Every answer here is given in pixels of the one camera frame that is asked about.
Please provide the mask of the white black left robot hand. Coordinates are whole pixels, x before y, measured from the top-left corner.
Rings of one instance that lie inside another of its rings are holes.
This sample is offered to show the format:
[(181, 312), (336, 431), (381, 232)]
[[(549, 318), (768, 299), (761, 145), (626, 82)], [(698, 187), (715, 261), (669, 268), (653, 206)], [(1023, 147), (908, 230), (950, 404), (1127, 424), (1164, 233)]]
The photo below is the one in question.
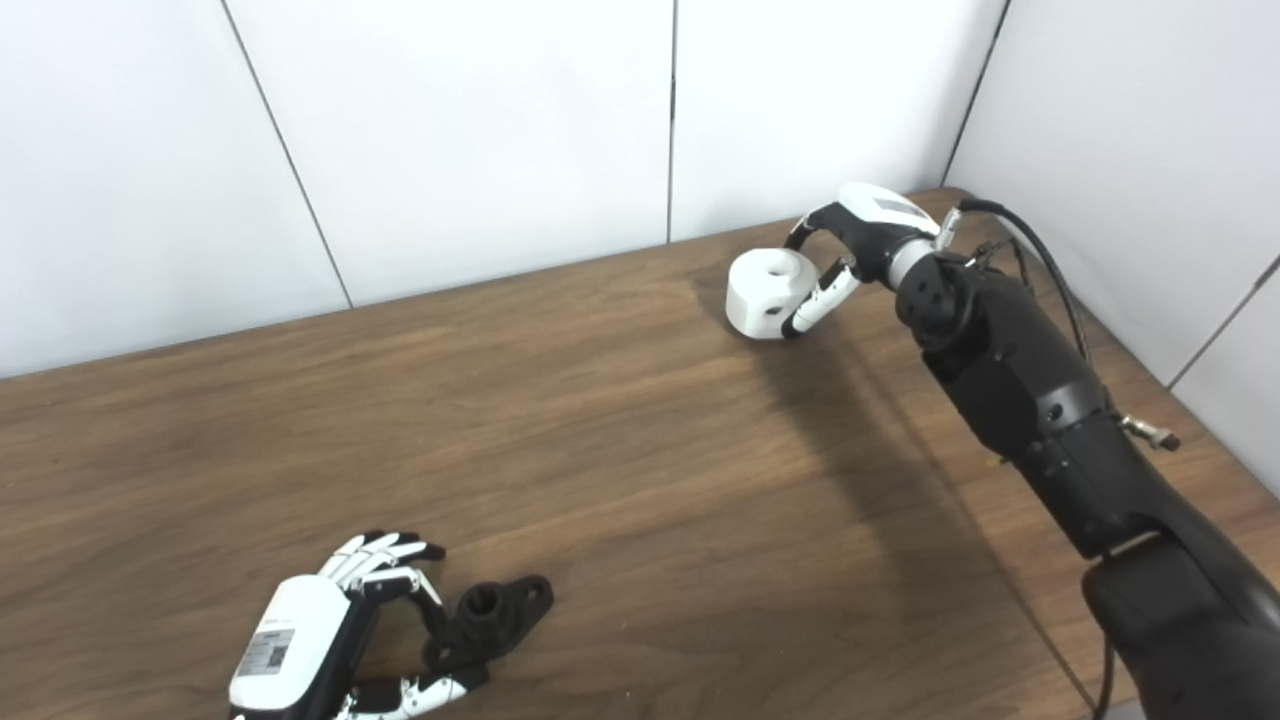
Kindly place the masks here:
[(428, 632), (444, 628), (442, 597), (417, 560), (445, 551), (412, 532), (370, 530), (319, 570), (282, 582), (228, 687), (230, 719), (415, 719), (489, 683), (485, 664), (357, 683), (381, 606), (411, 601)]

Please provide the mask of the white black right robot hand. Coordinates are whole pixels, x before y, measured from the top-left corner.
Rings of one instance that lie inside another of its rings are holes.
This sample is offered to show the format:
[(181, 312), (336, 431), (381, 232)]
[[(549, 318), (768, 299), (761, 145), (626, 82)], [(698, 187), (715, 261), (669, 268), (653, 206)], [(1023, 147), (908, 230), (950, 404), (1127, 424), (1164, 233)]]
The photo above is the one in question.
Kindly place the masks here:
[(863, 284), (896, 290), (918, 261), (943, 249), (943, 231), (928, 213), (893, 191), (861, 182), (841, 186), (833, 202), (803, 217), (783, 249), (797, 252), (822, 231), (831, 233), (847, 255), (819, 277), (782, 322), (785, 340), (809, 332)]

